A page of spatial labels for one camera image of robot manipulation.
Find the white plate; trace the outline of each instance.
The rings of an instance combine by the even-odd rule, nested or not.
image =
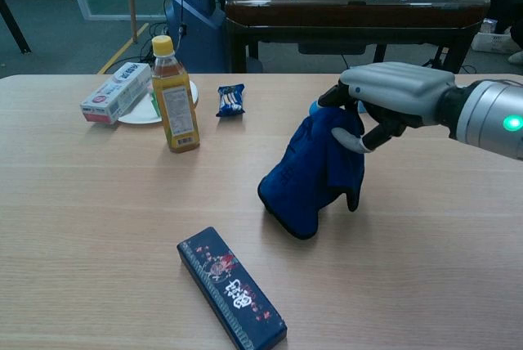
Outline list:
[[[198,88],[192,81],[190,82],[190,92],[193,95],[194,106],[198,105]],[[118,119],[121,123],[160,123],[162,118],[158,117],[151,102],[152,96],[147,92],[141,100],[128,113]]]

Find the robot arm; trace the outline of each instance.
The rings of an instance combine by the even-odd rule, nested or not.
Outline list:
[[[400,62],[356,66],[318,100],[318,106],[362,101],[378,126],[363,137],[341,128],[334,137],[347,149],[367,153],[401,136],[407,127],[444,125],[462,143],[523,159],[523,86],[478,81],[458,88],[454,75]]]

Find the blue glove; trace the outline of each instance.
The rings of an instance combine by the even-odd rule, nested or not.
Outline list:
[[[364,132],[356,108],[319,108],[303,120],[281,162],[258,186],[267,211],[300,239],[317,232],[318,211],[340,194],[346,194],[350,211],[358,207],[364,156],[343,147],[331,134],[333,128],[357,137]]]

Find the yellow floor line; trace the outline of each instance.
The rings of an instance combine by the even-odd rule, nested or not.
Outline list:
[[[145,29],[149,27],[149,23],[145,23],[140,27],[140,29],[136,32],[138,36],[141,35],[145,31]],[[109,58],[109,61],[105,63],[104,66],[101,67],[101,70],[98,71],[97,74],[104,74],[109,67],[132,45],[132,38],[129,38],[127,42],[117,51],[114,53],[114,55]]]

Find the cardboard box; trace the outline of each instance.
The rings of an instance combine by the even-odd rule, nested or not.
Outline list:
[[[146,90],[151,80],[149,64],[126,62],[80,104],[87,121],[115,123]]]

